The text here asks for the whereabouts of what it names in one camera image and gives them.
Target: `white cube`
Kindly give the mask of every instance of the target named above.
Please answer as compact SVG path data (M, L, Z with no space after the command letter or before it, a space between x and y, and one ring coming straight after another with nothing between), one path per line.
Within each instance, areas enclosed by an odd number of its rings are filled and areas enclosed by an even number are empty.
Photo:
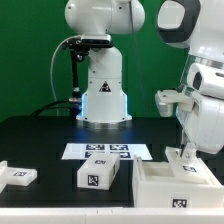
M78 187L109 190L119 167L119 154L93 153L78 170Z

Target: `white block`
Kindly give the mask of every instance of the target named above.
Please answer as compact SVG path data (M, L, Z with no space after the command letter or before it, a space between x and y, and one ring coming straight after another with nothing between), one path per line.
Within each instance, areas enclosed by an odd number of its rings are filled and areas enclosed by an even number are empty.
M78 170L78 187L109 190L119 167L119 154L93 153Z
M6 172L7 172L7 162L2 161L0 163L0 193L6 186Z
M27 186L37 178L37 171L34 169L7 168L7 184Z

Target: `white paper sheet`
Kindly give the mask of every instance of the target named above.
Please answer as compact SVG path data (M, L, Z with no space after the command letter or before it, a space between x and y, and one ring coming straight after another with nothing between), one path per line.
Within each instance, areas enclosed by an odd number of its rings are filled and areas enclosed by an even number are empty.
M152 160L149 150L144 144L74 144L66 145L62 160L87 159L94 152L119 153L121 160L133 160L134 155L142 160Z

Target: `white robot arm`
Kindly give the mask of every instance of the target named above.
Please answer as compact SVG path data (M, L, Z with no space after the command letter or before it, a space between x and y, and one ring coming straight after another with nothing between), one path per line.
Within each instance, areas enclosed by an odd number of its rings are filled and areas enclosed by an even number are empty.
M158 15L161 39L190 50L183 91L158 92L157 105L170 116L172 104L178 103L176 115L191 147L211 154L224 146L223 9L219 0L167 0Z
M69 0L65 17L80 35L78 44L111 42L109 34L137 32L145 13L138 0ZM93 128L117 128L131 120L121 88L122 55L118 49L90 47L88 89L82 97L78 123Z

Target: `cable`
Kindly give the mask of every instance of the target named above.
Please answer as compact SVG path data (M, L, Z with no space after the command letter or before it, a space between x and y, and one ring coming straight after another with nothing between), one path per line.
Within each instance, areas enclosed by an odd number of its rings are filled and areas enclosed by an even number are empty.
M52 106L54 106L54 105L59 105L59 104L68 103L68 102L69 102L69 100L57 100L53 103L49 103L46 106L34 111L30 116L38 116L42 111L47 110L47 109L51 109Z
M134 38L135 56L136 56L136 61L137 61L137 66L138 66L138 75L139 75L141 93L142 93L142 98L143 98L144 111L145 111L145 115L146 115L147 114L147 106L146 106L147 101L146 101L145 89L144 89L144 85L143 85L143 72L142 72L142 67L141 67L141 63L140 63L137 39L136 39L136 35L135 35L135 30L134 30L134 22L133 22L133 13L132 13L131 1L129 2L129 9L130 9L130 17L131 17L132 34L133 34L133 38Z
M56 50L54 51L54 54L52 56L52 59L51 59L51 67L50 67L50 83L51 83L51 91L52 91L52 95L53 95L53 98L54 100L57 102L58 99L57 99L57 96L56 96L56 92L55 92L55 87L54 87L54 80L53 80L53 72L54 72L54 62L55 62L55 58L56 58L56 55L58 53L58 50L60 49L60 47L62 46L62 44L66 41L69 41L70 39L74 38L74 36L72 37L69 37L65 40L63 40L59 45L58 47L56 48Z
M34 114L34 115L32 115L33 117L37 117L37 116L39 116L39 114L40 113L42 113L43 111L45 111L45 110L55 110L55 109L68 109L68 110L70 110L71 108L70 107L49 107L49 108L45 108L45 109L43 109L43 110L41 110L41 111L38 111L38 113L36 113L36 114Z

